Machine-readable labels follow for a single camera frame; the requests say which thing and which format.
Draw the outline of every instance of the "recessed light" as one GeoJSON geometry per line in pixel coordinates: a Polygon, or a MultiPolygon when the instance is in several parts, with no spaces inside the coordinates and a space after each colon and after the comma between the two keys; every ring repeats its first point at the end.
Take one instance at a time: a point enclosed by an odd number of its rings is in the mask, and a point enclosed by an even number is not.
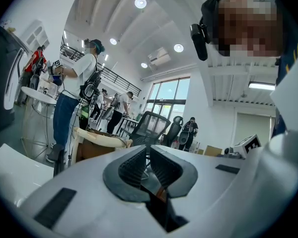
{"type": "Polygon", "coordinates": [[[174,45],[174,50],[180,53],[183,51],[183,46],[181,44],[176,44],[174,45]]]}
{"type": "Polygon", "coordinates": [[[147,5],[146,0],[135,0],[135,6],[139,9],[145,8],[146,5],[147,5]]]}
{"type": "Polygon", "coordinates": [[[256,88],[256,89],[263,89],[263,90],[275,90],[274,84],[268,84],[268,83],[261,83],[261,82],[249,82],[248,85],[249,88],[256,88]]]}
{"type": "Polygon", "coordinates": [[[116,45],[117,44],[117,41],[114,38],[111,38],[109,41],[110,41],[110,43],[112,45],[116,45]]]}

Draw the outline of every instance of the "man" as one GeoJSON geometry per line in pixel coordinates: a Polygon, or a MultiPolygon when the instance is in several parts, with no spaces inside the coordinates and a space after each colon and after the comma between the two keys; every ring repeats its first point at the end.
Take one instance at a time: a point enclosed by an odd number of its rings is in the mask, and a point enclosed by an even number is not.
{"type": "MultiPolygon", "coordinates": [[[[43,51],[45,50],[45,46],[38,47],[38,49],[34,52],[31,59],[28,61],[26,66],[23,68],[22,72],[22,80],[21,80],[21,86],[30,86],[31,77],[33,76],[32,67],[33,65],[39,61],[39,59],[43,58],[43,63],[46,64],[45,57],[43,56],[43,51]]],[[[22,102],[22,104],[26,104],[27,96],[25,100],[22,102]]],[[[18,96],[17,101],[15,102],[16,105],[21,106],[21,101],[23,99],[23,92],[20,91],[20,94],[18,96]]]]}
{"type": "Polygon", "coordinates": [[[79,104],[80,86],[95,71],[97,56],[103,51],[105,51],[105,48],[101,41],[92,40],[85,45],[85,55],[74,64],[73,68],[64,68],[62,66],[56,68],[56,74],[62,74],[63,84],[59,89],[60,96],[54,111],[54,140],[64,148],[68,140],[72,114],[79,104]]]}
{"type": "MultiPolygon", "coordinates": [[[[298,58],[298,27],[280,1],[276,5],[256,0],[207,0],[200,24],[223,56],[247,51],[248,56],[280,57],[276,85],[298,58]]],[[[277,110],[273,136],[286,130],[277,110]]]]}
{"type": "Polygon", "coordinates": [[[197,123],[195,122],[195,118],[194,117],[191,117],[190,120],[185,124],[183,125],[183,131],[188,131],[189,132],[189,137],[188,137],[188,140],[186,141],[185,144],[183,145],[179,145],[179,150],[183,150],[184,146],[184,151],[185,152],[188,152],[190,150],[190,147],[192,145],[192,142],[193,142],[193,138],[197,136],[198,134],[198,125],[197,123]]]}
{"type": "Polygon", "coordinates": [[[126,112],[126,116],[129,116],[128,112],[128,99],[133,97],[132,92],[124,93],[119,95],[118,97],[118,104],[114,108],[113,116],[111,117],[111,120],[109,121],[107,125],[107,133],[113,134],[115,126],[119,123],[121,120],[121,117],[123,117],[123,113],[126,112]]]}
{"type": "Polygon", "coordinates": [[[100,109],[101,109],[101,105],[103,104],[103,101],[104,101],[104,96],[106,96],[106,95],[107,95],[107,90],[102,89],[101,93],[97,96],[94,110],[91,113],[90,118],[89,118],[90,120],[97,120],[98,116],[100,115],[100,109]]]}

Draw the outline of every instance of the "office chair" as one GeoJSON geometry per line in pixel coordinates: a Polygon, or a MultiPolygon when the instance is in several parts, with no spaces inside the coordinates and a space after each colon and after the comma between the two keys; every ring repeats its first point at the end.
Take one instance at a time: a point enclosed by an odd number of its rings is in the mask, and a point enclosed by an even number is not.
{"type": "Polygon", "coordinates": [[[124,128],[120,128],[120,132],[129,135],[129,139],[133,141],[132,146],[153,145],[170,124],[167,118],[146,111],[133,132],[130,133],[124,128]]]}
{"type": "Polygon", "coordinates": [[[180,116],[176,116],[173,119],[173,123],[171,124],[168,134],[163,138],[163,141],[161,144],[164,146],[170,147],[173,140],[179,134],[182,128],[182,125],[183,125],[183,118],[180,116]]]}

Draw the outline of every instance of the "black metal railing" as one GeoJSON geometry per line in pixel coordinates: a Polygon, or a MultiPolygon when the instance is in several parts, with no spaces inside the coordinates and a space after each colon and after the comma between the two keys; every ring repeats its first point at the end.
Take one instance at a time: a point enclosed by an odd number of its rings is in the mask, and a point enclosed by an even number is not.
{"type": "MultiPolygon", "coordinates": [[[[63,41],[62,41],[60,53],[73,61],[77,61],[84,56],[83,53],[77,51],[76,49],[73,49],[72,47],[65,45],[63,41]]],[[[141,90],[137,86],[123,79],[121,76],[112,72],[107,67],[102,66],[100,63],[97,63],[97,68],[99,70],[102,70],[102,73],[101,73],[102,78],[106,78],[107,80],[117,84],[121,88],[127,91],[132,91],[135,96],[139,96],[141,90]]]]}

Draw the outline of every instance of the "large window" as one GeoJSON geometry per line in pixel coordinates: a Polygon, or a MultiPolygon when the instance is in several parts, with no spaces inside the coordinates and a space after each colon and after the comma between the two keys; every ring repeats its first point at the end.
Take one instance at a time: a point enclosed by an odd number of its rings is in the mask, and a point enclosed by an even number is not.
{"type": "Polygon", "coordinates": [[[156,83],[152,86],[145,111],[151,111],[168,118],[171,123],[176,116],[183,117],[190,78],[156,83]]]}

